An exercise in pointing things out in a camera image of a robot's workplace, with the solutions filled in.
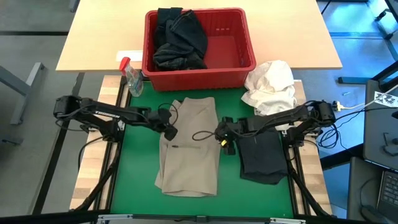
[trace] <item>white paper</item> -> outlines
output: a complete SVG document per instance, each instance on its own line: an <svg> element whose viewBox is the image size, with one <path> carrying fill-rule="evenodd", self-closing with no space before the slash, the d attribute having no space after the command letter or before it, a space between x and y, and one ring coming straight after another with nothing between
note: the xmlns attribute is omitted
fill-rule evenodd
<svg viewBox="0 0 398 224"><path fill-rule="evenodd" d="M121 62L124 57L129 57L132 62L142 61L141 50L120 50L116 54L116 61Z"/></svg>
<svg viewBox="0 0 398 224"><path fill-rule="evenodd" d="M375 100L381 95L382 93L375 91L373 99ZM390 94L385 94L383 97L380 97L378 100L376 100L375 103L389 107L398 107L398 97Z"/></svg>

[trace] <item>light wood desk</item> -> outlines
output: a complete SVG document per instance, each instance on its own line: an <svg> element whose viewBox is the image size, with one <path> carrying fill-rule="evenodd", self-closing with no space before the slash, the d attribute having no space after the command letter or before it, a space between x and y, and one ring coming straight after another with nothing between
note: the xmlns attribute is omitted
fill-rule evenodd
<svg viewBox="0 0 398 224"><path fill-rule="evenodd" d="M103 103L115 104L116 98L119 91L120 76L106 75L103 80L101 91L99 93L98 101ZM305 93L303 89L303 83L299 80L295 84L295 97L299 104L304 103ZM127 88L124 90L121 105L125 105ZM89 133L87 141L100 136L98 131ZM100 178L100 172L102 163L104 160L104 154L106 150L106 142L98 141L96 143L90 144L86 147L83 159L81 162L80 171L76 180L76 186L73 193L70 208L76 208L79 206L88 194L93 190L95 185L98 183ZM331 214L331 207L328 197L328 192L326 190L325 180L323 178L323 171L320 164L320 159L318 155L317 148L309 143L304 142L304 146L300 147L300 157L302 161L303 173L305 178L305 184L311 194L314 196L315 200L322 206L322 208ZM303 203L300 194L300 190L295 186L295 193L297 199L298 212L304 214ZM104 208L106 197L108 194L108 185L104 187L102 199L100 203L100 208Z"/></svg>
<svg viewBox="0 0 398 224"><path fill-rule="evenodd" d="M158 7L240 7L258 65L285 60L293 69L342 67L315 0L82 0L56 70L118 70L116 54L142 50L145 14Z"/></svg>

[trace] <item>khaki pants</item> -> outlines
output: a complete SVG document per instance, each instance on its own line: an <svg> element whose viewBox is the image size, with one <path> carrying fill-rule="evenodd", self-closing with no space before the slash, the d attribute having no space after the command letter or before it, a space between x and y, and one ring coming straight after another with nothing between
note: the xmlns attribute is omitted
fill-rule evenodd
<svg viewBox="0 0 398 224"><path fill-rule="evenodd" d="M160 169L155 185L167 195L203 197L217 194L218 163L220 145L214 136L194 141L192 135L198 131L214 132L218 125L214 98L194 100L185 98L183 103L174 101L178 110L178 129L173 140L160 137ZM171 107L175 121L176 113ZM197 134L202 138L209 134Z"/></svg>

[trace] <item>green mat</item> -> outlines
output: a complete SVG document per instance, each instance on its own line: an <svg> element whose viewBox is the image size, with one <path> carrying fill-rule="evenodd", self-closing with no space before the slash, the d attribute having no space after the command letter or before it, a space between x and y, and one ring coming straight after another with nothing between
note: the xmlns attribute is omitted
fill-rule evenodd
<svg viewBox="0 0 398 224"><path fill-rule="evenodd" d="M149 106L156 110L161 103L182 101L185 97L216 101L217 116L240 118L253 115L253 108L240 97L244 89L156 92L150 82L144 92L133 98L131 106ZM239 156L221 153L218 171L218 194L215 197L189 198L162 194L155 183L159 170L159 133L143 127L126 127L112 213L145 215L206 215L217 217L292 218L287 178L278 185L264 185L239 178Z"/></svg>

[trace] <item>black fabric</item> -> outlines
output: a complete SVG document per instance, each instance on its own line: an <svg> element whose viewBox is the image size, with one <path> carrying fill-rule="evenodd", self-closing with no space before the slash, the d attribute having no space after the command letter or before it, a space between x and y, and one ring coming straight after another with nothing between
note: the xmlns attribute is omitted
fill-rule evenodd
<svg viewBox="0 0 398 224"><path fill-rule="evenodd" d="M207 37L195 13L182 8L157 10L154 63L161 71L205 69Z"/></svg>
<svg viewBox="0 0 398 224"><path fill-rule="evenodd" d="M287 164L276 129L237 141L241 178L262 184L278 184L287 176Z"/></svg>

